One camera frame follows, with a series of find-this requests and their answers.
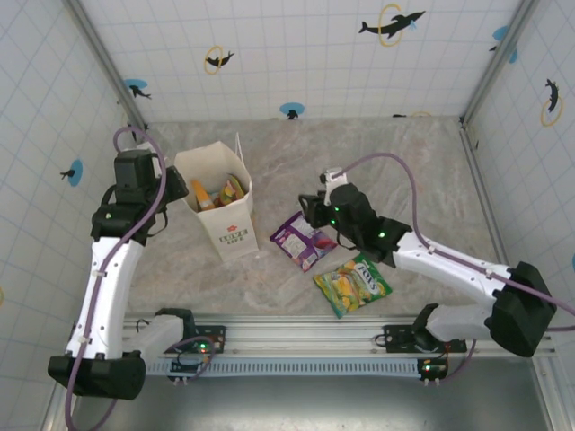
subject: snack bag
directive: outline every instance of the snack bag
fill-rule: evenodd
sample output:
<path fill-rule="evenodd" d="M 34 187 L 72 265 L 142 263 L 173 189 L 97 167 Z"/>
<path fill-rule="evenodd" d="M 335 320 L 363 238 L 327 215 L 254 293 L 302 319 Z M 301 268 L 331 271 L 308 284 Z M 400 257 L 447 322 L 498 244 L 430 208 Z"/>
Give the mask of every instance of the snack bag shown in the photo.
<path fill-rule="evenodd" d="M 310 226 L 301 211 L 280 226 L 270 241 L 275 242 L 304 272 L 338 245 L 325 233 Z"/>
<path fill-rule="evenodd" d="M 332 304 L 338 319 L 392 293 L 374 264 L 361 254 L 333 272 L 315 276 L 314 281 Z"/>

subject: blue circle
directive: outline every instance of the blue circle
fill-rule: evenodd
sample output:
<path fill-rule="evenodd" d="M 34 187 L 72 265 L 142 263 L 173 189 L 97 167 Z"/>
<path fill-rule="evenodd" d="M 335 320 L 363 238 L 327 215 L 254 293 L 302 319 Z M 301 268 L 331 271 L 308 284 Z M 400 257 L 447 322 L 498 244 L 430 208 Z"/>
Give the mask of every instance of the blue circle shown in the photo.
<path fill-rule="evenodd" d="M 297 115 L 302 115 L 305 111 L 305 106 L 301 103 L 297 103 L 296 101 L 289 101 L 288 103 L 284 103 L 279 107 L 279 112 L 283 114 L 288 114 L 291 110 L 294 110 Z"/>
<path fill-rule="evenodd" d="M 80 184 L 80 180 L 82 179 L 82 173 L 84 172 L 84 166 L 82 165 L 82 161 L 80 159 L 75 159 L 70 165 L 70 169 L 74 170 L 74 175 L 68 177 L 68 182 L 72 187 L 75 187 L 78 184 Z"/>
<path fill-rule="evenodd" d="M 147 82 L 146 82 L 146 81 L 143 81 L 143 80 L 141 80 L 141 79 L 132 79 L 132 78 L 129 78 L 129 79 L 125 79 L 125 80 L 124 80 L 124 83 L 125 83 L 128 87 L 130 87 L 130 85 L 135 85 L 135 86 L 136 86 L 137 88 L 139 88 L 140 90 L 147 87 Z"/>

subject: green snack bag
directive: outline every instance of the green snack bag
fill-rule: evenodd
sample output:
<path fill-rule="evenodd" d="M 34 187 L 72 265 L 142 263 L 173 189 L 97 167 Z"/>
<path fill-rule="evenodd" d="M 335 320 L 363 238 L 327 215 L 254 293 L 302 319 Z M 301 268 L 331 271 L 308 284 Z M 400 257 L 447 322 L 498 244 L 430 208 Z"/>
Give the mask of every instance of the green snack bag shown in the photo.
<path fill-rule="evenodd" d="M 314 277 L 338 319 L 392 293 L 373 263 L 359 254 L 333 272 Z"/>

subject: white paper bag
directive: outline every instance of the white paper bag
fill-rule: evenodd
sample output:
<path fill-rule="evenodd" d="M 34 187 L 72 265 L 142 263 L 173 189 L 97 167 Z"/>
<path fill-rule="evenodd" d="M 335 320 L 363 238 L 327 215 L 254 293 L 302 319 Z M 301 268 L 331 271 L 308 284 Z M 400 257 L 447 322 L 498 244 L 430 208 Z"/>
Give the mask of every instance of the white paper bag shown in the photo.
<path fill-rule="evenodd" d="M 224 143 L 177 153 L 173 164 L 185 179 L 190 194 L 185 198 L 193 213 L 208 232 L 223 261 L 239 258 L 258 250 L 252 224 L 252 178 L 243 163 L 240 137 L 235 135 L 235 153 Z M 233 174 L 246 192 L 231 204 L 198 212 L 198 201 L 191 180 L 199 180 L 208 193 L 221 190 Z"/>

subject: yellow ring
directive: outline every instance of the yellow ring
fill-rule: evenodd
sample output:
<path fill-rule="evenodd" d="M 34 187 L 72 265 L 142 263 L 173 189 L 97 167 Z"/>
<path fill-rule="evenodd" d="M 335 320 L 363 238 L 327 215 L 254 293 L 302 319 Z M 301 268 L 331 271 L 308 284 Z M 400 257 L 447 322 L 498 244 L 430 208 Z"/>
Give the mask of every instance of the yellow ring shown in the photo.
<path fill-rule="evenodd" d="M 545 123 L 545 110 L 551 104 L 551 101 L 549 99 L 547 99 L 547 101 L 543 104 L 543 107 L 541 108 L 540 120 L 541 120 L 541 124 L 543 125 L 544 128 L 551 127 L 553 124 L 555 124 L 561 118 L 561 115 L 563 114 L 563 99 L 561 98 L 560 95 L 557 95 L 557 99 L 561 102 L 561 107 L 559 108 L 559 114 L 557 114 L 557 118 L 554 119 L 553 121 L 551 121 L 549 123 Z"/>
<path fill-rule="evenodd" d="M 384 40 L 381 39 L 381 19 L 384 17 L 385 11 L 390 7 L 394 7 L 395 9 L 397 9 L 398 12 L 402 11 L 402 8 L 399 7 L 397 4 L 390 3 L 386 4 L 384 8 L 381 10 L 381 13 L 379 14 L 379 20 L 377 21 L 377 35 L 379 36 L 379 43 L 381 44 L 381 46 L 386 48 L 394 47 L 395 45 L 397 45 L 399 42 L 402 41 L 403 36 L 403 30 L 401 30 L 399 32 L 399 38 L 397 38 L 397 40 L 394 43 L 385 43 Z"/>
<path fill-rule="evenodd" d="M 208 57 L 216 49 L 219 51 L 219 61 L 217 62 L 217 69 L 213 72 L 210 72 L 208 70 Z M 219 45 L 213 46 L 212 48 L 209 49 L 208 53 L 206 54 L 206 58 L 204 58 L 204 70 L 206 71 L 206 73 L 208 75 L 215 75 L 217 72 L 219 72 L 219 69 L 222 67 L 222 61 L 223 60 L 224 60 L 224 49 L 222 47 L 220 47 Z"/>

